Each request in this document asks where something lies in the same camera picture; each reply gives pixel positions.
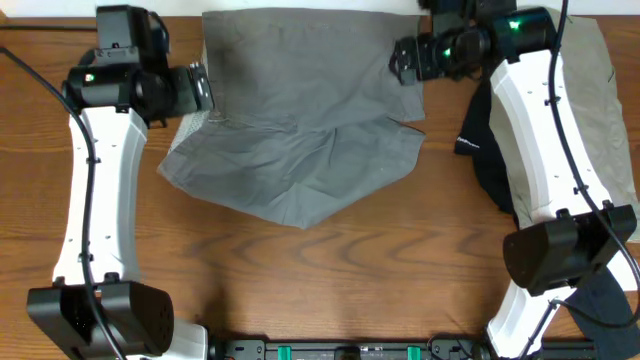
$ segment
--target folded clothing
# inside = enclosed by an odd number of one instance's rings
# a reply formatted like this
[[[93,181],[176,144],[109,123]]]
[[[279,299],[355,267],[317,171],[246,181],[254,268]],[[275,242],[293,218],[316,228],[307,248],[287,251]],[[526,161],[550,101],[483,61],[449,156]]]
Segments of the folded clothing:
[[[203,14],[216,110],[181,126],[160,173],[191,196],[300,228],[401,179],[424,134],[399,122],[424,119],[423,93],[401,86],[388,64],[418,21],[306,9]]]

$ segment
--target white background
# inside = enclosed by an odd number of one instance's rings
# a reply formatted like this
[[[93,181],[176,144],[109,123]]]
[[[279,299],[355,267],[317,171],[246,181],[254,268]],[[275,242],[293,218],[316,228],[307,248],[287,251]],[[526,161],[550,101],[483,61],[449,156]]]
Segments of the white background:
[[[416,0],[0,0],[0,9],[9,17],[95,16],[96,5],[130,4],[158,12],[162,16],[200,16],[204,11],[256,7],[302,7],[384,11],[398,14],[421,13]],[[561,0],[518,0],[518,5],[559,8]],[[640,14],[640,0],[570,0],[570,13]]]

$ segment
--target green tape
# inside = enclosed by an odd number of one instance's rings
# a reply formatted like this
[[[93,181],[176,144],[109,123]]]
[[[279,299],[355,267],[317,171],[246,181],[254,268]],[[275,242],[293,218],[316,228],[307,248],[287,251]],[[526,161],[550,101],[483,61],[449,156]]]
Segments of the green tape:
[[[291,346],[278,347],[278,360],[291,360]]]
[[[407,359],[408,360],[420,360],[420,348],[417,346],[409,346],[407,348]]]

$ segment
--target wooden tabletop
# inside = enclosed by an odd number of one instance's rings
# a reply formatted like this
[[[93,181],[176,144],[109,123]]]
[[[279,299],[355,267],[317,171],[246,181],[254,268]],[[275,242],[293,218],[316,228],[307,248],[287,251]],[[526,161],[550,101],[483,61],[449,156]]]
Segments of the wooden tabletop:
[[[640,22],[598,20],[617,68],[638,180]],[[199,59],[200,18],[165,21],[171,63]],[[95,43],[91,33],[0,33],[0,45],[56,86]],[[143,281],[169,292],[178,316],[226,334],[276,340],[477,336],[509,283],[501,248],[514,224],[478,185],[471,159],[453,154],[475,86],[427,84],[427,120],[416,125],[427,140],[416,169],[307,231],[173,188],[156,168],[179,120],[150,131],[136,212]],[[0,57],[1,358],[62,357],[27,317],[26,297],[28,289],[50,285],[62,246],[72,168],[67,122],[53,97]],[[632,251],[640,255],[639,246]],[[564,310],[546,335],[581,336]]]

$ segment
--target wooden table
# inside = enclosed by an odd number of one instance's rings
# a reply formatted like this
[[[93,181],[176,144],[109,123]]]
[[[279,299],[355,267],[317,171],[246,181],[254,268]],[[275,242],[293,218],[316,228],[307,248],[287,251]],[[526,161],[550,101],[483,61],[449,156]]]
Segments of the wooden table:
[[[640,173],[640,23],[599,18]],[[165,20],[172,64],[199,59],[200,18]],[[36,20],[24,20],[33,23]],[[91,23],[91,20],[56,20]],[[59,85],[95,34],[0,33]],[[166,290],[178,316],[220,334],[272,339],[424,339],[478,335],[509,283],[502,261],[509,216],[452,148],[475,89],[426,85],[428,135],[415,171],[308,231],[190,198],[156,173],[178,120],[153,130],[140,168],[136,236],[144,282]],[[71,137],[62,107],[0,57],[0,357],[60,358],[27,317],[29,288],[50,285],[67,223]],[[640,255],[638,246],[633,246]],[[550,337],[580,332],[562,310]]]

